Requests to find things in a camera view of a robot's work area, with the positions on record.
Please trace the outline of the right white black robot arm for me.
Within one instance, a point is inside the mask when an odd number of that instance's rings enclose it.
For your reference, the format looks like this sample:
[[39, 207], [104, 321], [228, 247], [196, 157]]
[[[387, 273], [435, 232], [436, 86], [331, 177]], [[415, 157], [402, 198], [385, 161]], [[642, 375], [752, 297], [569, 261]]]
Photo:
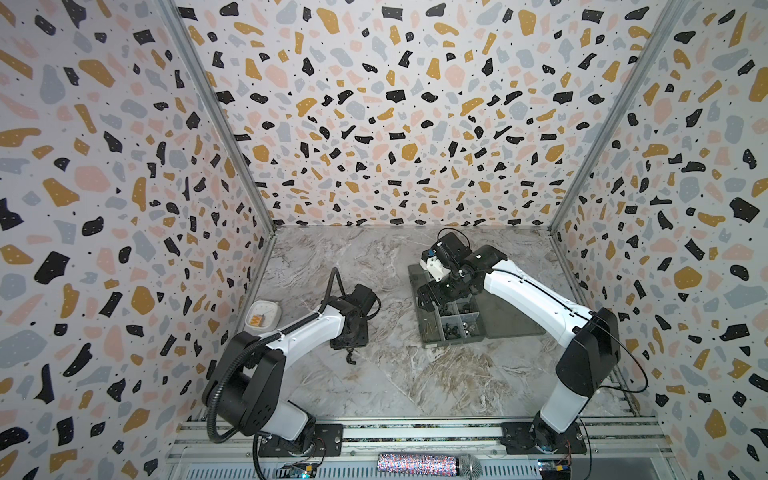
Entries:
[[529, 317], [564, 348], [555, 367], [557, 383], [513, 445], [523, 451], [555, 453], [567, 433], [620, 360], [618, 320], [570, 301], [532, 278], [490, 245], [476, 250], [454, 233], [440, 237], [420, 257], [429, 282], [417, 290], [426, 310], [443, 307], [470, 294], [486, 292]]

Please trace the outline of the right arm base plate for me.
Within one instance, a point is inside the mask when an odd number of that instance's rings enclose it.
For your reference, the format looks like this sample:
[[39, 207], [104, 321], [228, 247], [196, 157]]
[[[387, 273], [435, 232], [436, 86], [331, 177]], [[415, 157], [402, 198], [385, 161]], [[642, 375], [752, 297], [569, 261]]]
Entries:
[[501, 424], [500, 443], [508, 455], [585, 454], [585, 436], [577, 422], [563, 433], [552, 430], [543, 421], [512, 421]]

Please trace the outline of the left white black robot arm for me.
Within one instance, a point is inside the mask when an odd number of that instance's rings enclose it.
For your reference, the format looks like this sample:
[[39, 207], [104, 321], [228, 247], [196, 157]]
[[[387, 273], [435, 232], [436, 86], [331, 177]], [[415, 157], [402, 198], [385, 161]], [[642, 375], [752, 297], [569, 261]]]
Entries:
[[357, 284], [339, 296], [328, 293], [317, 309], [283, 329], [235, 335], [203, 393], [208, 439], [223, 443], [238, 433], [266, 435], [306, 450], [313, 442], [316, 419], [280, 399], [284, 374], [318, 346], [348, 352], [365, 346], [368, 322], [381, 306], [373, 290]]

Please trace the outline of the grey compartment organizer box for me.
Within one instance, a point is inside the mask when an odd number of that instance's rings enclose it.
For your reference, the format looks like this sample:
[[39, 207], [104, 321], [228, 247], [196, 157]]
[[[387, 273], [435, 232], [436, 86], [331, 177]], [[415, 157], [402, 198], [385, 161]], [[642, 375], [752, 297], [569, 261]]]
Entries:
[[[490, 339], [505, 339], [544, 335], [546, 331], [528, 316], [507, 302], [487, 292], [468, 295], [433, 312], [418, 307], [417, 288], [429, 281], [428, 274], [417, 264], [408, 266], [408, 275], [416, 305], [416, 317], [422, 345], [425, 348], [476, 343]], [[473, 322], [480, 337], [446, 341], [443, 325], [448, 322]]]

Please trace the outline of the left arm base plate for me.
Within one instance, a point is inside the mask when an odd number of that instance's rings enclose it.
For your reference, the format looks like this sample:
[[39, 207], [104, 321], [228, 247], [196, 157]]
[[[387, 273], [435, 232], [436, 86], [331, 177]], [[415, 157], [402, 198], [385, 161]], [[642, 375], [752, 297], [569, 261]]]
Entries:
[[272, 435], [261, 440], [258, 454], [261, 458], [292, 458], [308, 456], [338, 457], [344, 437], [342, 423], [309, 424], [295, 440]]

